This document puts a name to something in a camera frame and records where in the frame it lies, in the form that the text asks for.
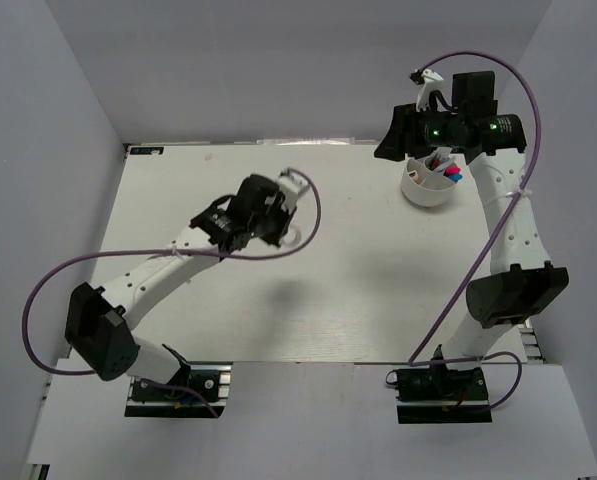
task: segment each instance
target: gray wall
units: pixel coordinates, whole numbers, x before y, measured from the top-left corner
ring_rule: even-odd
[[[381,138],[412,70],[457,48],[516,63],[550,1],[47,3],[121,139],[149,142]]]
[[[0,479],[17,479],[46,375],[23,350],[20,314],[38,278],[99,246],[122,146],[43,0],[0,0]],[[42,295],[32,340],[60,349],[74,268]]]
[[[530,183],[538,228],[571,277],[534,325],[547,358],[565,368],[597,458],[597,1],[553,2],[519,67],[543,118]],[[529,118],[511,83],[502,108]]]

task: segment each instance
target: table top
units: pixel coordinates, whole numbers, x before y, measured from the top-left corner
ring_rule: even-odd
[[[297,255],[269,262],[226,260],[156,306],[134,330],[192,361],[398,363],[408,359],[487,238],[467,174],[444,205],[419,208],[399,189],[403,164],[373,158],[374,146],[165,146],[129,155],[103,250],[164,248],[215,198],[251,173],[307,173],[322,197],[320,232]],[[464,167],[462,158],[458,163]],[[313,198],[294,225],[312,228]],[[271,253],[261,242],[243,253]],[[140,262],[101,260],[94,285]],[[487,275],[488,260],[477,276]],[[447,339],[466,313],[464,298],[423,352]],[[523,359],[517,329],[493,351]]]
[[[81,369],[76,359],[60,368]],[[129,378],[55,377],[28,462],[47,480],[560,480],[597,475],[560,366],[528,365],[488,424],[399,425],[390,366],[236,363],[218,419],[125,418]],[[485,365],[492,400],[515,365]]]

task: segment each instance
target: black label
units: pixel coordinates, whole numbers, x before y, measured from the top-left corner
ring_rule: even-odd
[[[165,147],[131,147],[129,155],[162,155]]]

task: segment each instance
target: white round object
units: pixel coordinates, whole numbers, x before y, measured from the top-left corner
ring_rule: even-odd
[[[416,205],[421,207],[441,205],[449,199],[454,188],[456,188],[456,182],[449,180],[442,173],[432,172],[413,158],[405,161],[400,190]]]

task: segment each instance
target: robotic arm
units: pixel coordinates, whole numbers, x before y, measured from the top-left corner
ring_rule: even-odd
[[[422,86],[418,100],[394,107],[389,131],[374,156],[399,162],[406,155],[422,158],[436,149],[464,154],[491,235],[524,174],[527,143],[520,119],[498,115],[491,71],[454,75],[451,106],[442,97],[444,80],[437,73],[415,72],[411,79]],[[447,111],[439,111],[438,102]],[[504,333],[542,312],[567,286],[567,269],[552,265],[527,196],[520,198],[493,245],[490,272],[469,283],[468,314],[438,346],[433,360],[484,357]],[[400,423],[491,421],[488,410],[476,406],[488,401],[480,362],[396,374]],[[465,408],[447,410],[447,405],[457,404]],[[465,417],[468,408],[479,415]]]
[[[98,288],[88,283],[76,287],[65,338],[102,380],[127,374],[176,383],[188,369],[184,359],[169,347],[135,338],[131,331],[180,285],[242,250],[251,239],[280,246],[307,190],[308,185],[289,172],[275,181],[249,176],[236,195],[214,201],[171,241],[167,248],[175,255],[149,258]]]

